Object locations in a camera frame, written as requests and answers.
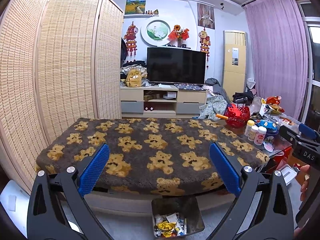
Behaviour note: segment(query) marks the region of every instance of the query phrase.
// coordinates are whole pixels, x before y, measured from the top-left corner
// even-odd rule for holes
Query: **silver screw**
[[[281,171],[275,171],[275,175],[280,177],[280,176],[282,176],[282,173],[281,173]]]
[[[250,166],[245,166],[245,167],[244,167],[244,170],[245,170],[246,172],[251,172],[251,171],[252,171],[252,168],[251,168]]]
[[[42,177],[43,175],[44,175],[44,171],[39,171],[39,172],[38,172],[38,176],[39,176],[39,177]]]
[[[67,168],[67,173],[73,173],[75,170],[76,170],[75,167],[70,166],[70,167]]]

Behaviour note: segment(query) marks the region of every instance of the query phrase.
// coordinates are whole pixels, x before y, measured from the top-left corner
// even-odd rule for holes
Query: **plush blanket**
[[[189,195],[223,184],[209,157],[209,146],[215,141],[242,165],[256,168],[269,160],[210,119],[79,118],[36,162],[50,173],[65,171],[107,143],[110,158],[96,187],[133,194]]]

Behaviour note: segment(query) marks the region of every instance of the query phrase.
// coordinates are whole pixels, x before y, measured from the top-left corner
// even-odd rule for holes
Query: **red fruit basket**
[[[228,107],[226,109],[226,111],[224,112],[224,115],[229,117],[226,120],[226,123],[230,126],[232,126],[233,128],[241,128],[244,127],[247,124],[247,121],[250,118],[250,110],[249,107],[244,106],[244,107],[238,107],[238,109],[241,112],[240,116],[235,116],[234,113],[230,112],[228,110]]]

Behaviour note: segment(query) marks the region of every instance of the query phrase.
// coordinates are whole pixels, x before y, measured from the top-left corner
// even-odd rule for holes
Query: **purple curtain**
[[[308,49],[295,0],[256,0],[245,6],[258,96],[281,96],[285,114],[298,119],[307,82]]]

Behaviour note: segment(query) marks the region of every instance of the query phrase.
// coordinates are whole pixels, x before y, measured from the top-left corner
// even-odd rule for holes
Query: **white wall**
[[[125,8],[126,0],[114,0],[123,10]],[[192,50],[200,50],[200,38],[198,33],[203,30],[203,27],[197,26],[197,3],[193,1],[180,1],[180,0],[147,0],[146,10],[155,9],[159,10],[160,16],[167,16],[175,18],[176,24],[182,28],[188,28],[189,38],[183,42],[187,47]],[[147,60],[147,47],[152,45],[146,43],[141,37],[140,28],[146,18],[125,18],[122,28],[122,37],[127,32],[128,27],[134,22],[135,26],[139,29],[137,33],[137,51],[136,60]],[[224,30],[240,30],[248,33],[249,41],[247,46],[247,77],[253,77],[252,68],[252,50],[250,34],[248,29],[245,12],[234,16],[220,9],[214,10],[215,30],[206,28],[207,34],[210,36],[210,57],[208,63],[208,70],[206,69],[205,79],[214,77],[221,83],[222,70],[223,70],[223,31]]]

